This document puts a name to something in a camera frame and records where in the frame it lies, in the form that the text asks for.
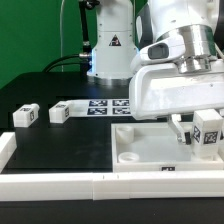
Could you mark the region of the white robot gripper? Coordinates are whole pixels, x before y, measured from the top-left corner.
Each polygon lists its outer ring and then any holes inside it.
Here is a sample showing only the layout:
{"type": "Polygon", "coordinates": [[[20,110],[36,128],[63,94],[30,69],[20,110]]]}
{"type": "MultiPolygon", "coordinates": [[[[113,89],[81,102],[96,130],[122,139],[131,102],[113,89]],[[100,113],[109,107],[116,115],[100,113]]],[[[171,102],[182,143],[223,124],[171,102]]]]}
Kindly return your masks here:
{"type": "Polygon", "coordinates": [[[180,74],[173,63],[142,67],[129,85],[131,115],[136,120],[168,116],[168,125],[183,144],[191,135],[181,115],[224,108],[224,62],[211,63],[209,72],[180,74]]]}

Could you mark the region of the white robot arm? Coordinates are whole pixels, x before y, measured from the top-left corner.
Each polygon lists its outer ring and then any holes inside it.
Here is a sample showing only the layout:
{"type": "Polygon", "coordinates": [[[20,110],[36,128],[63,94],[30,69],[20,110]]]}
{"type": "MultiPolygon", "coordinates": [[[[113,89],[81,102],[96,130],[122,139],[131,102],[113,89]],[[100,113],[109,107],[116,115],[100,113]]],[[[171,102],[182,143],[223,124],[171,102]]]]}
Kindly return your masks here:
{"type": "Polygon", "coordinates": [[[224,0],[98,0],[89,80],[129,87],[137,120],[168,117],[178,137],[183,114],[224,108],[224,0]]]}

